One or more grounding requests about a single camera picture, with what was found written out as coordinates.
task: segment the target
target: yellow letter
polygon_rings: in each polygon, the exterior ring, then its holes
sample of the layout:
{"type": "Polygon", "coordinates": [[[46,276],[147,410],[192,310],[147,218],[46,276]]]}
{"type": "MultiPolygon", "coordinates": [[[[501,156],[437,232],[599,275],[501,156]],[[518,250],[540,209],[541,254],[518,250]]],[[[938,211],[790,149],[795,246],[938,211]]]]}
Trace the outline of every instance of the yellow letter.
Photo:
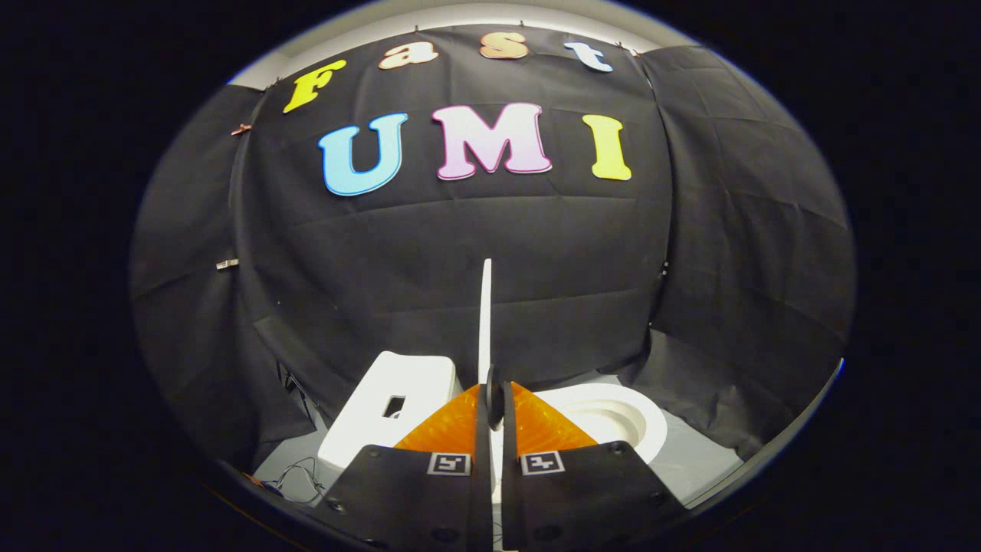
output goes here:
{"type": "Polygon", "coordinates": [[[525,37],[517,32],[491,32],[481,38],[481,55],[491,59],[518,59],[528,55],[525,37]]]}
{"type": "Polygon", "coordinates": [[[426,63],[433,61],[439,56],[433,51],[432,42],[413,42],[390,49],[385,53],[386,57],[382,63],[378,64],[380,69],[395,69],[410,63],[426,63]]]}
{"type": "Polygon", "coordinates": [[[623,164],[623,149],[620,147],[620,129],[623,125],[616,119],[602,115],[584,115],[583,122],[593,129],[593,141],[596,143],[593,174],[609,180],[630,180],[630,167],[623,164]]]}
{"type": "Polygon", "coordinates": [[[313,101],[317,97],[317,92],[314,91],[314,88],[323,88],[325,84],[331,81],[331,71],[341,69],[345,65],[347,65],[346,61],[338,60],[293,81],[296,84],[296,89],[293,91],[293,99],[283,108],[283,112],[289,113],[304,103],[313,101]]]}

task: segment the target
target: blue letter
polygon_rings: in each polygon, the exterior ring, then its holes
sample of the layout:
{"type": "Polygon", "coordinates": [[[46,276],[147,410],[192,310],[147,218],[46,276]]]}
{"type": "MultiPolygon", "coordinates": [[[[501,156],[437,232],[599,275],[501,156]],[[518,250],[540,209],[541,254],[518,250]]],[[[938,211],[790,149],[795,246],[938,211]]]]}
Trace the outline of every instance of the blue letter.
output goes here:
{"type": "Polygon", "coordinates": [[[358,134],[357,127],[344,127],[320,138],[317,145],[324,150],[324,183],[337,195],[359,195],[384,186],[402,166],[402,123],[404,113],[384,115],[372,121],[368,128],[378,133],[378,164],[363,173],[351,166],[351,142],[358,134]]]}
{"type": "Polygon", "coordinates": [[[599,50],[593,50],[588,44],[586,44],[586,42],[566,42],[563,45],[566,48],[570,48],[573,52],[576,52],[576,57],[578,57],[579,61],[583,62],[586,67],[596,69],[597,71],[603,71],[604,73],[613,71],[612,67],[597,59],[602,57],[603,53],[599,50]]]}

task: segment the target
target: white vertical rod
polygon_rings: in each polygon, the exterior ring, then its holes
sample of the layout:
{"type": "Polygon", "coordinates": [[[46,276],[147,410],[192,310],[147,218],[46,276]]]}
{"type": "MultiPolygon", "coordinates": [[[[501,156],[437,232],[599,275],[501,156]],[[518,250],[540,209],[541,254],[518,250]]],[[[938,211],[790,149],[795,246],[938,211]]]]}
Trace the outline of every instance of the white vertical rod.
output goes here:
{"type": "Polygon", "coordinates": [[[481,282],[481,320],[477,349],[477,382],[486,383],[491,370],[491,260],[484,259],[481,282]]]}

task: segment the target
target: white foam block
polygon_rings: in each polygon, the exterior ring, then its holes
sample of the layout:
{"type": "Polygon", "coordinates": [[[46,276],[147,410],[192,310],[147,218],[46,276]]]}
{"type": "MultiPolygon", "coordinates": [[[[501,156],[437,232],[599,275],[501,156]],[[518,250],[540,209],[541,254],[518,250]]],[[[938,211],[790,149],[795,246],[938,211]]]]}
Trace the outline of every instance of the white foam block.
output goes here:
{"type": "Polygon", "coordinates": [[[382,352],[347,399],[317,456],[343,471],[365,445],[394,446],[461,392],[453,361],[382,352]],[[392,398],[404,397],[398,417],[385,417],[392,398]]]}

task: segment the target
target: metal clip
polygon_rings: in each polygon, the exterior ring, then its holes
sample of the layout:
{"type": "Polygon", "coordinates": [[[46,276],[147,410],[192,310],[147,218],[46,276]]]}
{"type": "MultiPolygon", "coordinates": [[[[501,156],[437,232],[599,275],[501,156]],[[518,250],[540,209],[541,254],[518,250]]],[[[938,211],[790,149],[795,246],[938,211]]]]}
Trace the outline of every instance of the metal clip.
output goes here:
{"type": "Polygon", "coordinates": [[[225,270],[226,268],[229,268],[231,266],[238,266],[237,258],[230,258],[228,260],[223,260],[222,262],[219,262],[218,264],[215,265],[215,269],[225,270]]]}

